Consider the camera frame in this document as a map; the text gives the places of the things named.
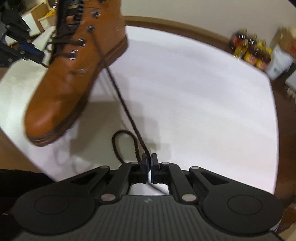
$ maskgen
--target white table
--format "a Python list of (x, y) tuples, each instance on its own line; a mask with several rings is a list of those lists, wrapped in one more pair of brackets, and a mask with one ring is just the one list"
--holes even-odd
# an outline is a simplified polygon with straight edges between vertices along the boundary
[[(278, 129), (267, 76), (207, 44), (162, 31), (127, 28), (129, 48), (112, 66), (135, 122), (160, 162), (210, 171), (274, 193)], [(50, 32), (35, 44), (42, 48)], [(20, 60), (0, 84), (0, 126), (41, 170), (62, 180), (100, 165), (117, 169), (111, 137), (131, 129), (105, 72), (81, 118), (57, 142), (25, 137), (26, 106), (46, 69)], [(120, 138), (128, 161), (133, 142)], [(133, 192), (151, 194), (138, 185)]]

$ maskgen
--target logo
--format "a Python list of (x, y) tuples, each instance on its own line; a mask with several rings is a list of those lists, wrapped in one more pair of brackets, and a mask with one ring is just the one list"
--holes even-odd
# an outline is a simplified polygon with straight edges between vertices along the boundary
[(146, 200), (144, 200), (144, 202), (145, 203), (151, 203), (153, 200), (152, 199), (150, 199), (150, 198), (148, 198), (148, 199), (146, 199)]

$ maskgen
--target boot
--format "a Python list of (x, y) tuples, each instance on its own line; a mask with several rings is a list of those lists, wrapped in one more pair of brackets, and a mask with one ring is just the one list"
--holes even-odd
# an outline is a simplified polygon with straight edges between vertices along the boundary
[(26, 135), (37, 146), (61, 137), (83, 111), (104, 67), (92, 37), (107, 65), (128, 47), (120, 0), (59, 0), (57, 16), (50, 66), (25, 115)]

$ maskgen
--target boot sole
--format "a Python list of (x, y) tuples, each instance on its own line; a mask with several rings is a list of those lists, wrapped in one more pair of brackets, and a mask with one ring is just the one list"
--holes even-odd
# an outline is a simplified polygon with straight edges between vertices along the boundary
[[(113, 62), (115, 62), (128, 48), (128, 40), (125, 36), (109, 53), (105, 55), (105, 61), (108, 66), (110, 66)], [(88, 96), (91, 92), (91, 89), (94, 85), (95, 80), (97, 79), (99, 73), (104, 69), (103, 62), (100, 62), (95, 70), (91, 81), (89, 82), (86, 91), (83, 96), (80, 98), (79, 102), (76, 104), (74, 109), (70, 112), (70, 114), (49, 134), (43, 137), (28, 137), (29, 141), (34, 145), (43, 147), (55, 142), (59, 139), (64, 133), (74, 124), (80, 114), (83, 112), (87, 102)]]

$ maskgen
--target wall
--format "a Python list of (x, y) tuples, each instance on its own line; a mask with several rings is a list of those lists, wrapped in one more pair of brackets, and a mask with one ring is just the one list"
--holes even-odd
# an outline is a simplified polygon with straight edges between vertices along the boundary
[(27, 9), (33, 8), (43, 2), (45, 2), (45, 0), (24, 0)]
[(164, 18), (226, 37), (246, 27), (269, 43), (280, 26), (296, 26), (288, 0), (122, 0), (124, 15)]

